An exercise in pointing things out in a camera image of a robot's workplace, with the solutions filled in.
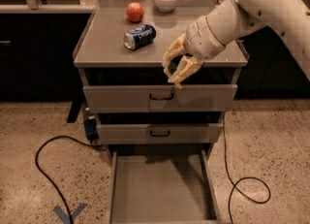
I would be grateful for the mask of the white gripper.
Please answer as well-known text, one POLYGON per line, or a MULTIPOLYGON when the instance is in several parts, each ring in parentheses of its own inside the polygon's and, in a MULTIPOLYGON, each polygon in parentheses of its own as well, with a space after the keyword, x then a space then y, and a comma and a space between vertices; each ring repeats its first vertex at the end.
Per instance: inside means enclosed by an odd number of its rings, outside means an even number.
POLYGON ((200 61, 211 60, 226 48, 213 34, 206 16, 200 16, 192 22, 185 35, 180 35, 171 43, 162 61, 168 82, 177 88, 182 88, 181 83, 202 67, 200 61), (176 65, 172 75, 168 71, 171 63, 176 65))

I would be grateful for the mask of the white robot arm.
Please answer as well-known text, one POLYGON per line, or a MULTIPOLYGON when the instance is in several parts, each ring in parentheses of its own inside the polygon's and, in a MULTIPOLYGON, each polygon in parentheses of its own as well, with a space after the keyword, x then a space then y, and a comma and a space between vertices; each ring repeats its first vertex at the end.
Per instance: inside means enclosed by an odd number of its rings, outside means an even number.
POLYGON ((310 15, 302 0, 224 0, 194 20, 163 56, 168 82, 180 86, 233 40, 271 28, 310 79, 310 15))

